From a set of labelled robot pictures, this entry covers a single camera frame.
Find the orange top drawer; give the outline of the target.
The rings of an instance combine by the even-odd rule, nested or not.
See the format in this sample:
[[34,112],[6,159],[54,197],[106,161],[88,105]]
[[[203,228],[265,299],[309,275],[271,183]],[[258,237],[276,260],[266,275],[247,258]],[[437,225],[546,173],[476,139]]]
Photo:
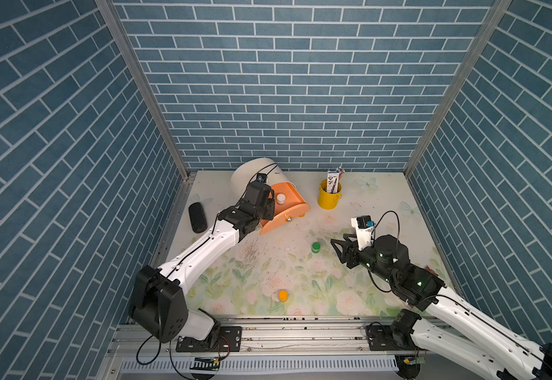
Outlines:
[[264,219],[260,222],[260,235],[268,234],[281,226],[285,226],[296,218],[304,217],[311,209],[310,205],[304,200],[292,183],[281,182],[271,188],[274,190],[275,198],[277,194],[284,193],[286,196],[286,203],[284,205],[277,205],[276,199],[274,198],[274,217],[270,221]]

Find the white paint can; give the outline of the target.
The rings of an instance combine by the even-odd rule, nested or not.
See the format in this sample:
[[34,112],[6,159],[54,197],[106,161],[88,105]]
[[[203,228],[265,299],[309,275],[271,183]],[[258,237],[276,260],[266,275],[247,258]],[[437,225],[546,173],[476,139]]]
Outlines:
[[277,194],[275,199],[277,205],[284,205],[286,203],[286,196],[284,193]]

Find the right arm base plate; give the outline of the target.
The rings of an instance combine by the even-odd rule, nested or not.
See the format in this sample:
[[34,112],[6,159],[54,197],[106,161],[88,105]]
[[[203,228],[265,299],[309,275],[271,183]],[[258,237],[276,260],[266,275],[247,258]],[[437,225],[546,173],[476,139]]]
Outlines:
[[367,342],[371,352],[380,351],[423,351],[417,346],[409,333],[391,326],[369,324],[365,327]]

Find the orange paint can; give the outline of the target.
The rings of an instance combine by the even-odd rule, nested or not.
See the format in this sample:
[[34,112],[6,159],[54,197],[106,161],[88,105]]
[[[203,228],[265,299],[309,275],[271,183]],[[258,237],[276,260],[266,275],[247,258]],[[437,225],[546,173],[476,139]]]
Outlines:
[[289,294],[286,290],[280,290],[278,292],[279,302],[286,302],[288,300]]

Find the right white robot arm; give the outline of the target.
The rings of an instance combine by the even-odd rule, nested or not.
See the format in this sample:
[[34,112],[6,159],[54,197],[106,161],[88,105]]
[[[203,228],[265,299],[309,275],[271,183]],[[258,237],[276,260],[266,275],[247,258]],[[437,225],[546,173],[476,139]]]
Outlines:
[[345,234],[331,246],[342,264],[378,276],[408,305],[383,332],[367,327],[370,340],[389,337],[396,348],[437,353],[485,379],[552,379],[552,343],[524,339],[473,307],[437,275],[412,264],[397,238],[365,242]]

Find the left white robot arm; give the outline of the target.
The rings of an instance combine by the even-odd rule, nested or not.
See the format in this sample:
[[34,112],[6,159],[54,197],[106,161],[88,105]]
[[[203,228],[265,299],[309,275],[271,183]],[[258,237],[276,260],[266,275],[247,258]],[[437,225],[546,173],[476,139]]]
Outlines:
[[162,344],[177,337],[211,340],[217,322],[190,310],[186,294],[217,258],[255,231],[260,221],[274,218],[275,198],[270,185],[250,182],[239,202],[218,213],[198,241],[157,268],[142,268],[134,281],[130,317]]

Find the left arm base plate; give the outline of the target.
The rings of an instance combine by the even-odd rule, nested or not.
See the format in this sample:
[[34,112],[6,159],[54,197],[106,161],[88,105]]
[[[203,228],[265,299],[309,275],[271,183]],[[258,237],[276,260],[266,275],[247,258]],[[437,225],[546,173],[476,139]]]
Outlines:
[[183,337],[177,341],[176,352],[239,352],[242,338],[241,326],[214,326],[207,338],[196,340]]

